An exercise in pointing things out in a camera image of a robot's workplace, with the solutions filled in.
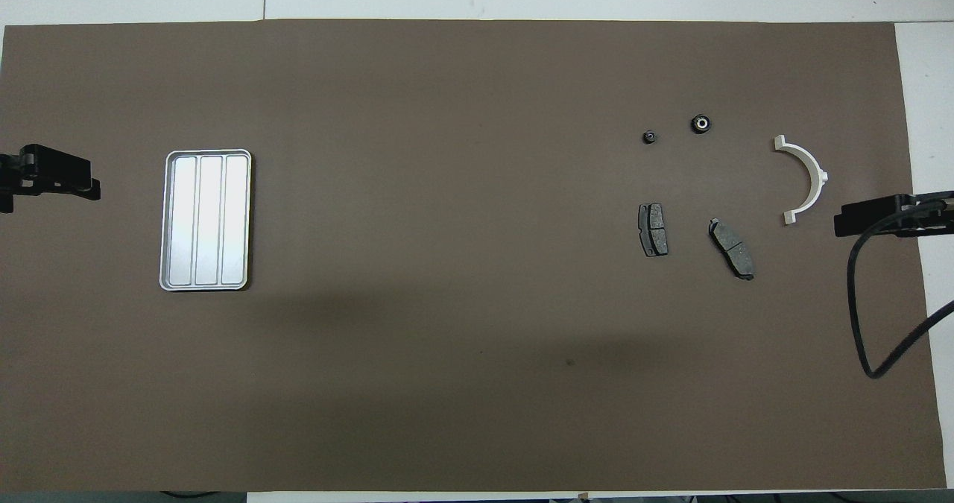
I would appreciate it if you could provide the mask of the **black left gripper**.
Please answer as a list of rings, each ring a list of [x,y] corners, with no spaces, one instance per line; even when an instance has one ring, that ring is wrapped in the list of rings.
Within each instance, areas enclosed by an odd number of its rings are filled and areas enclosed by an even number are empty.
[[[15,195],[68,194],[84,200],[100,200],[99,180],[92,180],[89,188],[50,180],[91,180],[92,167],[88,159],[55,150],[37,148],[37,176],[49,180],[31,180],[27,169],[33,164],[28,156],[33,145],[26,145],[17,154],[1,154],[1,213],[13,213]],[[31,181],[31,186],[24,184]]]

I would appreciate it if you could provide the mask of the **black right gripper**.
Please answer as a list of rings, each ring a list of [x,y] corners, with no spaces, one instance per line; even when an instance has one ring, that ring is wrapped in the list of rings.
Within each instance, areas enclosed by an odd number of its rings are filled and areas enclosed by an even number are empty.
[[[889,215],[930,201],[943,201],[944,210],[920,212],[907,220],[888,222]],[[873,235],[900,230],[900,237],[934,237],[953,235],[953,191],[923,194],[892,194],[852,202],[842,207],[843,215],[835,216],[836,237],[859,237],[865,232]]]

